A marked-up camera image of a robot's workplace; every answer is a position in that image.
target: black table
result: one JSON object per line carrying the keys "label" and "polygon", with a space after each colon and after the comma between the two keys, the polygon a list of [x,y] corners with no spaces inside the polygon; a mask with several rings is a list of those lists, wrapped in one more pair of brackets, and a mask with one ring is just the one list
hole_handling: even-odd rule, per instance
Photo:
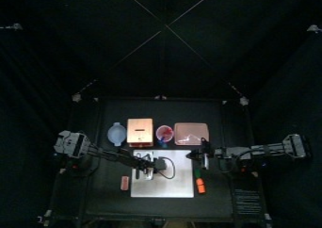
{"label": "black table", "polygon": [[[139,118],[151,118],[155,130],[163,124],[174,127],[176,122],[206,123],[211,147],[252,144],[247,109],[239,104],[239,100],[87,100],[75,104],[68,130],[81,130],[96,146],[115,150],[116,147],[107,139],[109,127],[113,122],[126,126],[127,119]],[[167,146],[167,149],[176,150],[199,148],[178,146],[174,140]],[[122,148],[134,150],[126,141]],[[160,148],[155,143],[152,149]],[[52,220],[72,220],[79,227],[85,220],[234,222],[238,217],[234,215],[236,207],[232,205],[232,179],[227,179],[216,166],[216,159],[210,159],[210,170],[202,171],[206,194],[200,195],[194,186],[194,198],[131,198],[131,192],[119,189],[120,176],[131,177],[131,168],[96,159],[96,171],[88,177],[71,177],[67,172],[56,176]],[[196,162],[192,163],[192,169],[195,168],[199,168]]]}

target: black cable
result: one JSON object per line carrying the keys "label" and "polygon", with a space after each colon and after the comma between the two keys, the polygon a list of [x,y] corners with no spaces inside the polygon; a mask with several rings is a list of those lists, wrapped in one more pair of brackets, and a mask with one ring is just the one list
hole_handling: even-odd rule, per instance
{"label": "black cable", "polygon": [[[239,154],[235,156],[235,162],[234,162],[231,168],[230,168],[227,171],[223,171],[223,170],[222,170],[220,163],[219,163],[220,160],[218,160],[218,161],[219,161],[219,162],[218,162],[218,164],[219,164],[219,165],[218,165],[218,168],[219,168],[220,173],[230,173],[230,172],[232,172],[232,171],[234,171],[234,168],[239,166],[239,162],[243,161],[243,160],[240,160],[240,157],[242,157],[243,155],[248,154],[248,153],[258,152],[258,151],[262,151],[262,152],[263,152],[264,149],[263,149],[262,147],[259,147],[259,148],[250,149],[250,150],[239,153]],[[285,152],[283,149],[271,150],[270,153],[271,153],[271,154],[279,154],[279,155],[287,155],[287,153]]]}
{"label": "black cable", "polygon": [[176,176],[176,167],[175,167],[174,161],[172,161],[168,157],[164,157],[164,156],[160,156],[159,158],[167,159],[167,160],[171,162],[172,167],[174,167],[174,174],[172,174],[171,177],[167,177],[160,171],[158,171],[158,173],[159,173],[166,179],[174,179],[174,177]]}
{"label": "black cable", "polygon": [[117,161],[119,157],[126,157],[130,158],[127,155],[117,154],[116,152],[112,151],[101,151],[101,153],[95,153],[92,151],[88,151],[88,155],[103,157],[108,161]]}
{"label": "black cable", "polygon": [[144,155],[144,156],[142,157],[142,159],[144,159],[144,160],[147,160],[147,161],[151,161],[151,156],[150,156],[150,154]]}
{"label": "black cable", "polygon": [[97,150],[97,146],[93,143],[91,143],[89,147]]}

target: dark wall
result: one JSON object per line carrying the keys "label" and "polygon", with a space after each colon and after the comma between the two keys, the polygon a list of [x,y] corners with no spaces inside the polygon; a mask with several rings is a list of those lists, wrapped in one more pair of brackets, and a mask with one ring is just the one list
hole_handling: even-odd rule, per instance
{"label": "dark wall", "polygon": [[266,173],[268,208],[278,227],[322,225],[321,53],[322,35],[311,34],[250,106],[258,143],[279,142],[293,133],[305,135],[311,143],[311,160],[274,160]]}
{"label": "dark wall", "polygon": [[0,227],[33,227],[49,205],[71,97],[19,31],[0,33],[0,67]]}

